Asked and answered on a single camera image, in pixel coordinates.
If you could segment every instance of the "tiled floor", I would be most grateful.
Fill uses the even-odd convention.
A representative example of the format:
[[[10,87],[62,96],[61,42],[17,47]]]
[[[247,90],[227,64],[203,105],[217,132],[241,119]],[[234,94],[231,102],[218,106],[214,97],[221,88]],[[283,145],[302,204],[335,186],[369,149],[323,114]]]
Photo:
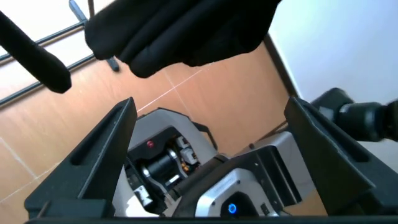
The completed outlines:
[[[139,114],[164,107],[209,126],[220,151],[229,155],[284,120],[287,92],[263,45],[199,68],[172,65],[148,79],[135,77],[125,65],[121,71],[94,62],[73,74],[73,87],[64,95],[40,90],[0,109],[3,223],[26,220],[27,195],[127,97],[134,98]]]

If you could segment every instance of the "metal frame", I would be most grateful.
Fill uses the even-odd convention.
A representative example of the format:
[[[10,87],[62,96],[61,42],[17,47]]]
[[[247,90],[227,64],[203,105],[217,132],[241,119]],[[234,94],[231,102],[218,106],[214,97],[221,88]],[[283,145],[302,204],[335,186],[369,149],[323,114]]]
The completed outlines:
[[[90,17],[94,16],[94,0],[88,0],[88,7],[89,7],[89,12],[90,12]],[[74,15],[76,16],[76,18],[79,20],[78,23],[67,27],[65,29],[62,29],[54,34],[51,34],[49,36],[46,36],[38,41],[36,41],[36,44],[39,44],[41,46],[45,45],[45,43],[50,42],[51,40],[54,40],[56,38],[59,38],[65,34],[64,37],[69,36],[70,34],[72,34],[72,32],[74,31],[78,31],[80,29],[82,29],[84,27],[84,25],[86,24],[86,22],[88,21],[88,19],[85,17],[84,13],[81,11],[81,9],[79,8],[79,6],[77,5],[77,3],[74,0],[69,0],[69,8],[72,10],[72,12],[74,13]],[[12,58],[12,56],[10,54],[4,54],[2,56],[0,56],[0,64],[2,64],[3,61]],[[79,67],[80,65],[83,65],[84,63],[89,62],[90,60],[93,60],[95,58],[95,56],[93,54],[80,59],[79,61],[69,65],[67,68],[69,71]],[[120,70],[119,65],[117,63],[117,61],[114,58],[110,58],[107,59],[107,63],[109,64],[109,66],[112,68],[112,70],[114,72],[118,72]],[[26,95],[28,93],[30,93],[31,91],[38,89],[40,87],[42,87],[43,84],[41,82],[35,82],[3,99],[0,100],[0,107],[10,103],[11,101],[20,98],[23,95]]]

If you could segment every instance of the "white wall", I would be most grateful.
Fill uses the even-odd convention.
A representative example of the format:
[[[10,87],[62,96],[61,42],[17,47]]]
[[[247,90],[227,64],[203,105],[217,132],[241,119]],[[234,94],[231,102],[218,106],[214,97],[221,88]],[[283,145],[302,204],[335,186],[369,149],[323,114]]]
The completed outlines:
[[[357,102],[398,98],[398,1],[283,0],[270,36],[299,95],[333,87]],[[398,171],[398,144],[364,143]]]

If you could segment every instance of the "black fabric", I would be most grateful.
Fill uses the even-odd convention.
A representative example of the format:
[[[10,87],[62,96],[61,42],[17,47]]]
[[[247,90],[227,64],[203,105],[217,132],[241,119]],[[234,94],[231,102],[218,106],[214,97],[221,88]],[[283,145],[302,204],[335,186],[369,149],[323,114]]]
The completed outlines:
[[[38,46],[2,12],[0,45],[51,91],[64,93],[72,86],[66,66],[56,56]]]
[[[96,58],[116,56],[138,77],[254,50],[280,0],[116,0],[85,26]]]

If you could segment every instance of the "red light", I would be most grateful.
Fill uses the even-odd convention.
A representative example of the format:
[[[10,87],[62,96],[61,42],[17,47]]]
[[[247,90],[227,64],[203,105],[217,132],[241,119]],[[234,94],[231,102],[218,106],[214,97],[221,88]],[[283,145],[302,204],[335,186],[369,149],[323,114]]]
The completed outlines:
[[[153,148],[155,146],[155,143],[153,141],[149,140],[149,141],[147,141],[147,146],[149,148]]]

